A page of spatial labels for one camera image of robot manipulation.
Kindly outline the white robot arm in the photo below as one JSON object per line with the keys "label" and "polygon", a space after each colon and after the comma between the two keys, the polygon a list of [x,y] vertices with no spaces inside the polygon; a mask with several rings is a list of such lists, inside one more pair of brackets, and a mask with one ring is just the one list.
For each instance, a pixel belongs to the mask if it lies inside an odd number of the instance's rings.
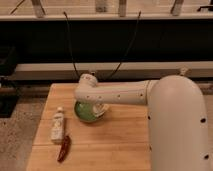
{"label": "white robot arm", "polygon": [[79,102],[148,108],[151,171],[211,171],[208,119],[198,85],[181,75],[100,86],[83,74],[74,91]]}

